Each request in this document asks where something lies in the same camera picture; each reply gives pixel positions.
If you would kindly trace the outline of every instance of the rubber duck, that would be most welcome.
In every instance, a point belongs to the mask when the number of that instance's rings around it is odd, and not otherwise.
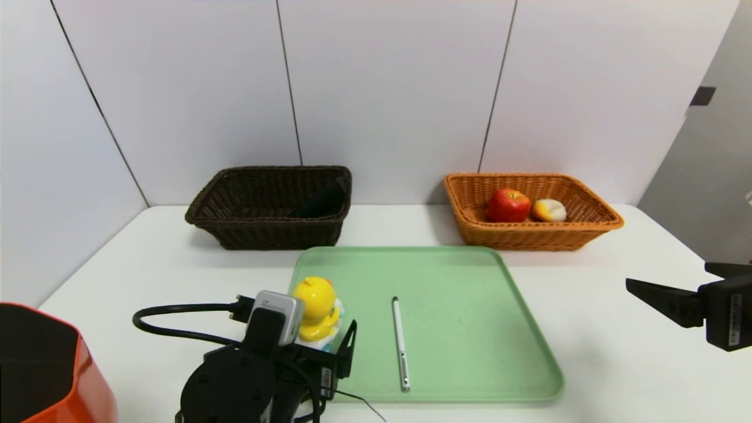
[[[328,351],[339,331],[343,315],[342,303],[337,298],[332,281],[308,276],[296,286],[293,297],[303,300],[305,304],[297,343]]]

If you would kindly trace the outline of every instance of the table surface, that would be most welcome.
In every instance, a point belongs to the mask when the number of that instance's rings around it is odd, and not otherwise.
[[[378,404],[389,421],[748,421],[752,348],[724,352],[702,328],[682,329],[628,294],[627,277],[696,289],[716,277],[638,209],[616,205],[624,228],[580,251],[501,251],[566,378],[545,405]],[[141,213],[41,310],[77,326],[117,399],[120,421],[172,421],[180,392],[216,345],[156,336],[134,312],[178,303],[230,303],[285,292],[300,251],[224,251],[185,223],[186,208]],[[461,245],[443,205],[354,205],[338,245]],[[225,312],[158,316],[155,324],[240,339]],[[361,403],[326,407],[324,422],[381,421]]]

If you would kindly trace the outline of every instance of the basket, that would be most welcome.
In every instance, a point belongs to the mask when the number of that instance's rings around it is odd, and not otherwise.
[[[456,173],[444,178],[459,233],[468,245],[497,250],[573,251],[602,234],[619,229],[624,220],[582,182],[556,173]],[[535,202],[559,200],[567,209],[564,222],[493,223],[486,206],[499,188],[519,190]]]
[[[335,179],[346,198],[322,218],[290,213]],[[334,245],[350,210],[353,177],[343,166],[249,166],[217,173],[193,200],[186,222],[206,230],[228,250],[305,250]]]

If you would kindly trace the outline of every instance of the pen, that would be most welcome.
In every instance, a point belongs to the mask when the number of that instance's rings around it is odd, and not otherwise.
[[[399,313],[399,299],[392,298],[392,310],[394,311],[394,329],[397,332],[397,354],[399,356],[399,383],[402,392],[410,391],[410,379],[408,377],[408,352],[405,349],[405,335],[402,332],[402,315]]]

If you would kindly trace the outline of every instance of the green tray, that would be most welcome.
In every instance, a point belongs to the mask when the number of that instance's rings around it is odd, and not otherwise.
[[[316,247],[306,276],[329,278],[344,304],[339,337],[358,332],[339,390],[369,401],[501,403],[557,397],[564,378],[501,257],[485,247]],[[399,297],[411,390],[399,384],[392,297]],[[339,340],[335,340],[336,351]],[[335,401],[352,401],[344,395]]]

